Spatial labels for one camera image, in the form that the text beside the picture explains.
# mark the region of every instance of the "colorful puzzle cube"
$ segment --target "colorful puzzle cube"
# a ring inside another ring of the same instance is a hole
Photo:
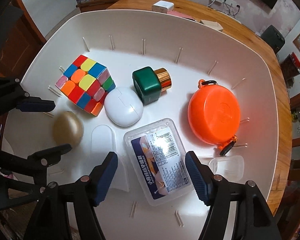
[[[105,66],[80,55],[56,82],[56,87],[77,106],[98,116],[115,84]]]

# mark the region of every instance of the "small clear plastic container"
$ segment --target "small clear plastic container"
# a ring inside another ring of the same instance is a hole
[[[238,182],[243,177],[244,160],[240,155],[198,157],[202,164],[208,165],[213,174],[220,174],[230,182]]]
[[[124,141],[150,205],[166,203],[194,189],[184,164],[186,151],[171,119],[129,131]]]

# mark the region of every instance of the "green bottle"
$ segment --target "green bottle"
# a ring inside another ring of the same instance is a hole
[[[133,85],[144,105],[159,99],[161,92],[171,87],[171,78],[164,68],[144,67],[132,73]]]

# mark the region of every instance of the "metal screw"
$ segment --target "metal screw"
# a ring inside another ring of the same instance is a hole
[[[213,178],[214,178],[216,181],[221,181],[221,180],[222,180],[222,176],[219,175],[219,174],[214,175]]]
[[[87,182],[87,181],[90,180],[90,177],[87,176],[87,175],[85,175],[85,176],[82,176],[82,177],[80,178],[80,180],[81,180],[82,182]]]
[[[49,188],[54,188],[57,184],[53,181],[48,184]]]
[[[41,159],[41,164],[43,166],[47,166],[48,165],[48,161],[46,159]]]
[[[248,185],[250,187],[254,187],[256,185],[256,183],[253,180],[248,180]]]

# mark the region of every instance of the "wooden door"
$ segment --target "wooden door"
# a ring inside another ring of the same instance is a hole
[[[10,31],[0,53],[0,76],[21,79],[46,40],[26,11],[22,0],[12,5],[24,11]]]

